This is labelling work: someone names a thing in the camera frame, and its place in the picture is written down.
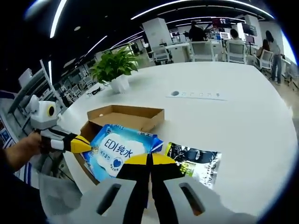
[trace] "open cardboard box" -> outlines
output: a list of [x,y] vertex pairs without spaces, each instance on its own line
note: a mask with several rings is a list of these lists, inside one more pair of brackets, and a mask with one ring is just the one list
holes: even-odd
[[[81,128],[81,135],[91,142],[106,124],[122,125],[142,132],[150,132],[164,121],[164,109],[110,105],[89,111],[87,116],[88,121]],[[79,154],[75,154],[75,157],[89,178],[98,184],[99,182],[84,166],[84,158]]]

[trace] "white table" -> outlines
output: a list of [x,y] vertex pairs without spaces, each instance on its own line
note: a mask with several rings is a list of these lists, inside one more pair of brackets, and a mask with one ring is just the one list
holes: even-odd
[[[129,77],[131,90],[114,95],[110,87],[84,94],[59,124],[74,133],[86,112],[110,104],[165,109],[159,138],[222,152],[215,192],[235,212],[261,215],[283,189],[297,156],[297,136],[285,102],[255,67],[226,62],[174,63],[140,69]],[[173,91],[224,94],[227,101],[167,98]],[[64,154],[84,193],[94,186],[71,153]]]

